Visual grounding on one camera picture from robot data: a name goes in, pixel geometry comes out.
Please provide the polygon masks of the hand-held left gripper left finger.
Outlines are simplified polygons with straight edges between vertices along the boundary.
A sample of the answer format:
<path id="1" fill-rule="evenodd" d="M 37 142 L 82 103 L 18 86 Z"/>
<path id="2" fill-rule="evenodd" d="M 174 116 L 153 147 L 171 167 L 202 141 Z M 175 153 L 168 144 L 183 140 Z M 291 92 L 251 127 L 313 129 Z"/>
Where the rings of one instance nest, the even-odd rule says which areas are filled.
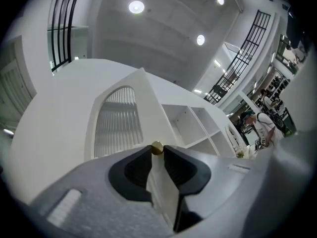
<path id="1" fill-rule="evenodd" d="M 149 147 L 82 163 L 42 191 L 29 216 L 47 238 L 168 238 L 146 189 L 151 167 Z"/>

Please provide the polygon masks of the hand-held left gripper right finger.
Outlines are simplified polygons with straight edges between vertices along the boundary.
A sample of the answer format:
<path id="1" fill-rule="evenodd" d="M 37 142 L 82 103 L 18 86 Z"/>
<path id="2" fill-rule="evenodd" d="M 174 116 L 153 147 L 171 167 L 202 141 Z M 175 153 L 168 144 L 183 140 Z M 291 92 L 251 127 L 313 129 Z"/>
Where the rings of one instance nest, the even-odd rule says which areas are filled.
<path id="1" fill-rule="evenodd" d="M 226 158 L 166 146 L 164 167 L 178 189 L 176 235 L 262 235 L 255 208 L 262 158 Z"/>

